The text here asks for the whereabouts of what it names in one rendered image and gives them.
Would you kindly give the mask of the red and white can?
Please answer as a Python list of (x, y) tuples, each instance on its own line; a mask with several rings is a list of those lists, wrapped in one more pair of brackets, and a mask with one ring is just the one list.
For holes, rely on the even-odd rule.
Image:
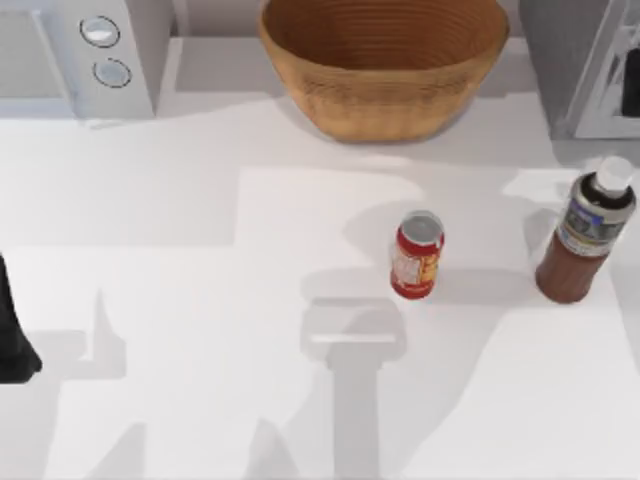
[(390, 282), (403, 298), (426, 298), (436, 282), (445, 232), (429, 210), (409, 212), (400, 222), (391, 252)]

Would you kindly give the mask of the brown woven basket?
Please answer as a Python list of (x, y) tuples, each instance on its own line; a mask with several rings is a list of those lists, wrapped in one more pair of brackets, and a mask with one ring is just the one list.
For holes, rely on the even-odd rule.
[(497, 0), (266, 0), (259, 15), (299, 110), (357, 143), (438, 132), (476, 94), (509, 33)]

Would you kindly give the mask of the brown bottle with white cap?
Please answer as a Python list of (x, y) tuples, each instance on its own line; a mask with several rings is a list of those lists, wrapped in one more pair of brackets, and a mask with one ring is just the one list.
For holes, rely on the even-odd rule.
[(634, 166), (608, 156), (572, 184), (568, 201), (535, 272), (539, 290), (559, 304), (573, 304), (589, 293), (637, 208), (631, 186)]

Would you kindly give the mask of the pale microwave oven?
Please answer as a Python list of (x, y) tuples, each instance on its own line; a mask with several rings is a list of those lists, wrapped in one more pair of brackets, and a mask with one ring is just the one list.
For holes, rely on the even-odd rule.
[[(118, 25), (115, 46), (84, 41), (79, 23), (94, 16)], [(172, 0), (0, 0), (0, 119), (154, 117), (174, 22)], [(130, 68), (126, 87), (94, 78), (107, 58)]]

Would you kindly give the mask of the white microwave knob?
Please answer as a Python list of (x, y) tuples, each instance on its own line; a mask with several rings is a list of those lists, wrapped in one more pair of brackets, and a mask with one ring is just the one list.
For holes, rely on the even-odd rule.
[(111, 48), (121, 37), (118, 25), (106, 16), (82, 19), (79, 32), (85, 42), (96, 48)]
[(130, 68), (122, 61), (114, 58), (95, 62), (92, 66), (92, 73), (101, 85), (111, 89), (124, 88), (132, 80)]

